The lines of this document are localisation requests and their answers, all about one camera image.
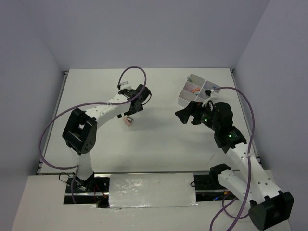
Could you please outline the pink eraser block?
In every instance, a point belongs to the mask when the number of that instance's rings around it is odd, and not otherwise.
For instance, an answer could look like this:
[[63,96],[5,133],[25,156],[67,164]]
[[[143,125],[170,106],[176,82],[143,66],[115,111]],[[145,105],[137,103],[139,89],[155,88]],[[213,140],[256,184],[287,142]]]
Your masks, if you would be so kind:
[[128,127],[130,127],[130,126],[132,125],[133,121],[134,121],[134,120],[133,120],[131,117],[129,117],[129,116],[123,117],[123,120],[124,120],[125,124],[126,124]]

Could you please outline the orange cap highlighter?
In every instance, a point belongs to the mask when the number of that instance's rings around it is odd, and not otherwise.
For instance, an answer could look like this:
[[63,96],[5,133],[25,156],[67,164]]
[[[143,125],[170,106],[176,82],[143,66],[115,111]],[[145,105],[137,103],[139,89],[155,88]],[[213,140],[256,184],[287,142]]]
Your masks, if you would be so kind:
[[199,92],[200,92],[200,88],[195,88],[195,89],[193,89],[192,91],[190,91],[190,93],[192,93],[192,94],[194,94],[194,95],[198,95],[199,94]]

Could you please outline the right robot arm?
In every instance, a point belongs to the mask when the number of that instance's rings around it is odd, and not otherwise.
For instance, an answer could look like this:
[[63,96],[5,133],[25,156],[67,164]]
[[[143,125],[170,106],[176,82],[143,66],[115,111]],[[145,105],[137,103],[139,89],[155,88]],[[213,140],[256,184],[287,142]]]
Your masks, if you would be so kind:
[[294,203],[290,192],[283,192],[266,174],[253,154],[248,153],[248,144],[242,133],[233,125],[233,112],[229,104],[191,101],[175,115],[183,124],[190,117],[192,124],[203,124],[214,132],[218,148],[238,167],[242,180],[226,164],[210,169],[209,183],[214,188],[224,187],[241,202],[239,213],[244,209],[254,226],[264,231],[289,219]]

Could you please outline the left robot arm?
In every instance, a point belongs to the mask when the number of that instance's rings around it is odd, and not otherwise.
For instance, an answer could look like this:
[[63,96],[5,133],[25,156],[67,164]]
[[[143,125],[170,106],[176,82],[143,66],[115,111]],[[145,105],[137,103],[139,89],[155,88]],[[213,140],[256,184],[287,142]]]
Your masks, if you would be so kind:
[[114,117],[121,118],[142,111],[146,99],[151,96],[151,91],[144,85],[132,89],[127,84],[107,104],[87,110],[76,108],[71,112],[63,138],[66,145],[76,153],[75,182],[83,192],[91,191],[95,184],[90,152],[96,143],[97,130]]

